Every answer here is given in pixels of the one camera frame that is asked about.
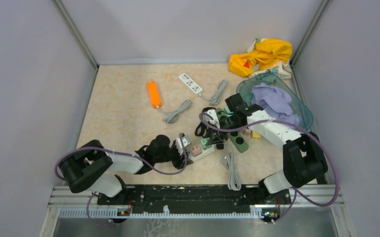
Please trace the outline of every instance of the orange box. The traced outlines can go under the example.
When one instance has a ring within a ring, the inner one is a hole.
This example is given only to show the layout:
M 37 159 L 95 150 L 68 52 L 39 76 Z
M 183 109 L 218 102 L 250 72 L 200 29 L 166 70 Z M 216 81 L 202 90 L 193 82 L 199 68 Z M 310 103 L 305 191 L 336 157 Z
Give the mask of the orange box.
M 156 109 L 157 106 L 159 106 L 159 108 L 162 107 L 161 97 L 159 95 L 158 88 L 156 88 L 155 82 L 148 82 L 146 86 L 148 87 L 148 93 L 153 108 Z

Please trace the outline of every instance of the teal mesh basket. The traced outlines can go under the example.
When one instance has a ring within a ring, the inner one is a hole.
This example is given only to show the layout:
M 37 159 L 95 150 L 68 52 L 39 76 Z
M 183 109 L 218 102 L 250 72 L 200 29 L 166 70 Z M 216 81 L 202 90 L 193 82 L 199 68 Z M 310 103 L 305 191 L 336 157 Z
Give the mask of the teal mesh basket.
M 296 96 L 296 94 L 275 74 L 261 73 L 251 79 L 245 80 L 239 83 L 238 87 L 236 88 L 236 93 L 240 93 L 243 100 L 248 105 L 251 105 L 251 101 L 254 98 L 254 95 L 252 93 L 253 87 L 255 85 L 259 85 L 262 82 L 267 85 L 277 86 L 285 90 L 292 98 L 290 107 L 292 108 L 293 112 L 302 118 L 299 126 L 303 127 L 306 130 L 310 129 L 313 124 L 312 113 L 298 98 L 298 96 Z

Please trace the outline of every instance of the lavender towel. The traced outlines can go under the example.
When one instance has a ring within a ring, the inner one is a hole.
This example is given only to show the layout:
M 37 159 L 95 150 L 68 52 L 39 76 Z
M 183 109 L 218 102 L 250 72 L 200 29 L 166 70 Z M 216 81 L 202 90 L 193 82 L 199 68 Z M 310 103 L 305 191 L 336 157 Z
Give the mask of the lavender towel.
M 293 113 L 289 105 L 292 98 L 285 90 L 261 83 L 253 87 L 253 94 L 252 103 L 263 107 L 273 118 L 296 125 L 300 123 L 301 118 Z

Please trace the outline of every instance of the power strip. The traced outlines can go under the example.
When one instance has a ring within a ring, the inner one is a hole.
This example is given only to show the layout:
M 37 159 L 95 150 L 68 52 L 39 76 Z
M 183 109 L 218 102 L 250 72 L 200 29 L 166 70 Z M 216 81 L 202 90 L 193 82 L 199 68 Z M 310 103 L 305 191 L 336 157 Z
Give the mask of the power strip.
M 203 89 L 189 77 L 186 73 L 181 74 L 178 78 L 196 95 L 200 95 Z

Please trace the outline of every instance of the gray wall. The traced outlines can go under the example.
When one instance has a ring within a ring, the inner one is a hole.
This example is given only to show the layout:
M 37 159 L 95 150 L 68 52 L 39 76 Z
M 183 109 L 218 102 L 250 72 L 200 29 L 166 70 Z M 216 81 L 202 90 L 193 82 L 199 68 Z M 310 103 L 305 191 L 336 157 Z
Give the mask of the gray wall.
M 99 64 L 225 62 L 255 38 L 296 48 L 321 0 L 63 0 Z
M 0 237 L 39 234 L 92 79 L 51 1 L 0 1 Z
M 296 69 L 358 236 L 380 236 L 380 1 L 334 0 Z

